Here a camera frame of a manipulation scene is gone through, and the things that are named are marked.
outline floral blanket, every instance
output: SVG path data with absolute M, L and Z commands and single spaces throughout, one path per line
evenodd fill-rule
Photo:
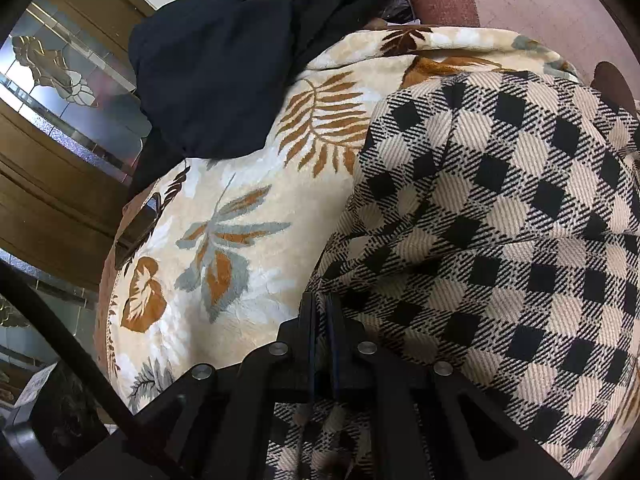
M 188 159 L 158 180 L 147 194 L 158 222 L 117 272 L 112 250 L 100 289 L 98 362 L 129 407 L 196 363 L 240 362 L 296 315 L 378 102 L 434 75 L 522 70 L 580 81 L 561 56 L 506 30 L 354 32 L 298 76 L 263 149 Z

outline black rod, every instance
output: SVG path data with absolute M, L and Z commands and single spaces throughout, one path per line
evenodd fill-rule
M 124 402 L 113 390 L 100 368 L 84 351 L 76 338 L 66 329 L 42 298 L 11 268 L 0 260 L 0 294 L 17 308 L 40 332 L 60 358 L 94 394 L 104 411 L 124 433 L 132 446 L 140 449 L 155 465 L 173 480 L 191 480 L 180 466 L 171 460 L 164 449 L 155 443 L 153 435 L 145 431 Z

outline tiled floor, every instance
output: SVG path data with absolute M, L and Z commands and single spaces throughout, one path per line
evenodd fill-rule
M 476 0 L 482 27 L 508 28 L 572 62 L 590 82 L 600 61 L 612 62 L 640 99 L 640 64 L 599 0 Z

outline metal screw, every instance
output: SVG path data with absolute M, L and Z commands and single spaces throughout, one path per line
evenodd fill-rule
M 446 361 L 437 361 L 436 364 L 433 365 L 433 371 L 438 375 L 448 376 L 453 373 L 453 366 Z
M 289 351 L 289 346 L 282 341 L 276 341 L 269 345 L 269 353 L 271 355 L 284 355 Z
M 378 351 L 378 345 L 373 341 L 363 341 L 358 345 L 358 352 L 364 355 L 372 355 Z
M 212 371 L 213 368 L 209 365 L 196 365 L 191 369 L 191 375 L 194 379 L 201 381 L 203 379 L 207 379 L 211 375 Z

